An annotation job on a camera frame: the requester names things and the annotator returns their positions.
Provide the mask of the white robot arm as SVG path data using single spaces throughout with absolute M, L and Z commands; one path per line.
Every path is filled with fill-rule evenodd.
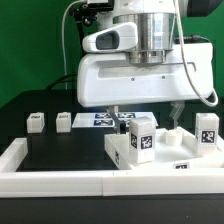
M 111 0 L 88 2 L 101 28 L 86 36 L 78 68 L 77 98 L 105 106 L 119 134 L 119 105 L 172 102 L 175 124 L 186 100 L 218 104 L 213 87 L 213 45 L 183 35 L 183 17 L 205 17 L 223 0 Z

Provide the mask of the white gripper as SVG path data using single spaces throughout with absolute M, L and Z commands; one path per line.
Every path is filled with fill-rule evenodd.
M 84 107 L 108 106 L 117 134 L 126 133 L 126 123 L 114 105 L 175 101 L 167 128 L 176 129 L 185 108 L 179 100 L 211 95 L 212 57 L 209 43 L 176 45 L 161 64 L 134 66 L 125 53 L 89 54 L 79 65 L 77 98 Z

